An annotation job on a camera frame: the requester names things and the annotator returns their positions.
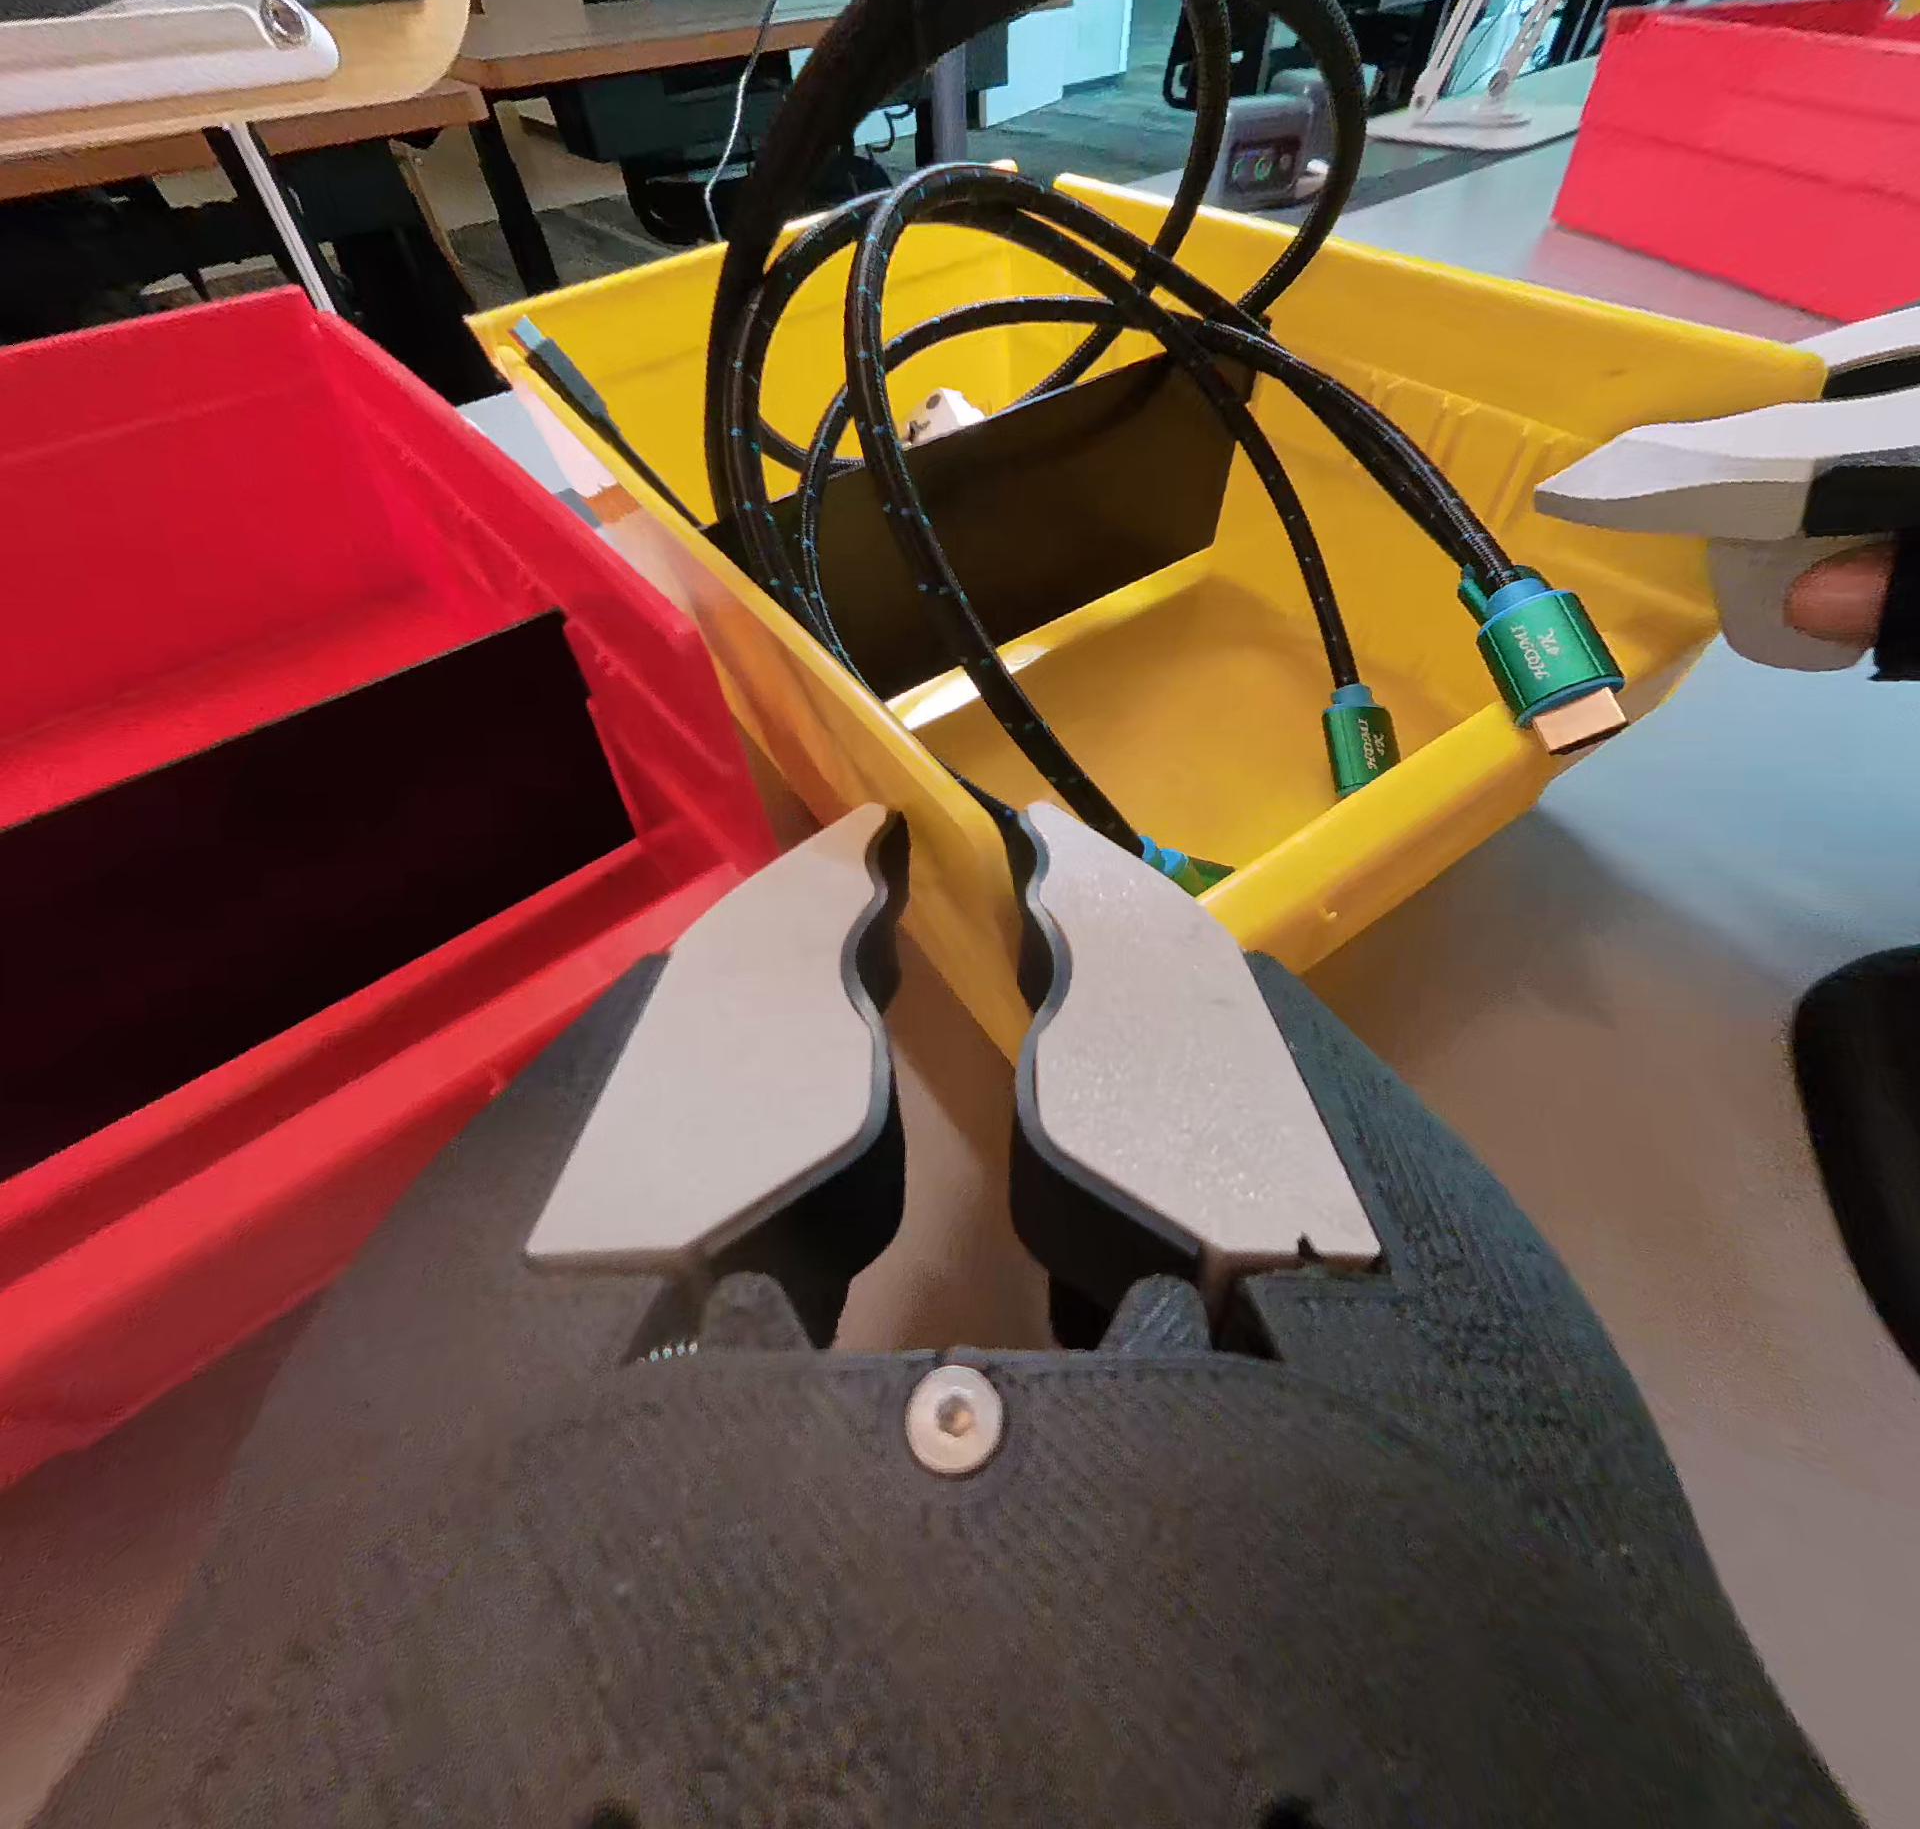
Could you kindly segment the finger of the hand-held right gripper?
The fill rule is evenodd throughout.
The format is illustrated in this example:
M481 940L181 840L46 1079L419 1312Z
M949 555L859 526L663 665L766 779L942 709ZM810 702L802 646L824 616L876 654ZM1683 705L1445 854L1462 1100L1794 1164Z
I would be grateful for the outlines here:
M1918 388L1918 325L1920 309L1901 307L1814 333L1794 347L1821 361L1821 401L1904 394Z
M1894 536L1918 522L1918 394L1644 423L1544 479L1534 504L1577 525L1738 543Z

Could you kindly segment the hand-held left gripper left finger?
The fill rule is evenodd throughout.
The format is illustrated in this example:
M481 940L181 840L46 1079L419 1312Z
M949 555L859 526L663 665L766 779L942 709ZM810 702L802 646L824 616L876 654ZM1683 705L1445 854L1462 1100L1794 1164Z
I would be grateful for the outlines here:
M634 1273L706 1303L758 1274L832 1346L897 1239L907 1143L883 1021L900 989L907 820L810 836L667 954L526 1237L543 1273Z

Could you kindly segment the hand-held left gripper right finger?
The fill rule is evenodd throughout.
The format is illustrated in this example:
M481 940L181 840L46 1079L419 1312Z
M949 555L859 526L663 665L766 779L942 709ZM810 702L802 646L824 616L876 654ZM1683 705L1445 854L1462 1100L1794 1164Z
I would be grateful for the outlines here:
M1149 1279L1213 1336L1269 1273L1384 1247L1237 937L1052 802L1009 838L1020 995L1009 1213L1055 1336L1103 1336Z

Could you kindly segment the yellow plastic bin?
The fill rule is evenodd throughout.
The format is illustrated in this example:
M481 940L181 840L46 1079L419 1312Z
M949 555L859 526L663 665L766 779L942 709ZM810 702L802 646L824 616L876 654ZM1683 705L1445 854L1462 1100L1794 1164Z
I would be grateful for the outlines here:
M911 833L904 928L973 1020L1014 1055L1019 903L990 817L948 776L1002 800L1050 787L952 665L890 706L704 543L526 369L532 318L600 388L641 455L704 520L708 328L722 253L702 247L470 322L561 460L636 504L619 550L702 632L747 736L824 822L887 802ZM1274 311L1293 354L1386 413L1499 543L1575 590L1652 714L1717 634L1701 540L1554 520L1534 488L1639 423L1817 399L1826 366L1794 345L1591 301L1552 287L1338 235ZM1205 900L1244 946L1308 969L1521 815L1572 761L1514 726L1443 553L1282 388L1251 412L1295 477L1403 761L1338 800L1320 736L1329 674L1306 588L1251 468L1235 466L1201 545L1019 636L1008 659L1049 723L1149 838L1235 866Z

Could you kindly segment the person's right hand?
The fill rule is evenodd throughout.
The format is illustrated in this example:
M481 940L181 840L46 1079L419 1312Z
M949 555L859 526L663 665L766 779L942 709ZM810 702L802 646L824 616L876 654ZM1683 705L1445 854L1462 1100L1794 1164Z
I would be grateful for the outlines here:
M1785 625L1823 646L1864 650L1879 636L1896 550L1859 545L1801 572L1785 593Z

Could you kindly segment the black bin divider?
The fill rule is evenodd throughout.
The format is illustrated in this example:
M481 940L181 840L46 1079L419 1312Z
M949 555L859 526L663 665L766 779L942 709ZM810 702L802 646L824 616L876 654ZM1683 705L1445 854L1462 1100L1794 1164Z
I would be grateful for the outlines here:
M7 826L4 1176L634 836L557 611Z
M930 525L996 644L1213 541L1237 444L1163 356L932 440ZM863 464L836 473L819 528L825 606L881 699L952 669Z

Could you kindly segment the grey portable power station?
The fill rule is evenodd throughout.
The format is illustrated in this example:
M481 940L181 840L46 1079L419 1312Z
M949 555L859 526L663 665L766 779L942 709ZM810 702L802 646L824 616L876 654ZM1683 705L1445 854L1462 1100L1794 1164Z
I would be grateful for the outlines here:
M1230 99L1209 204L1224 209L1308 204L1327 182L1333 147L1325 74L1314 68L1279 70L1274 87Z

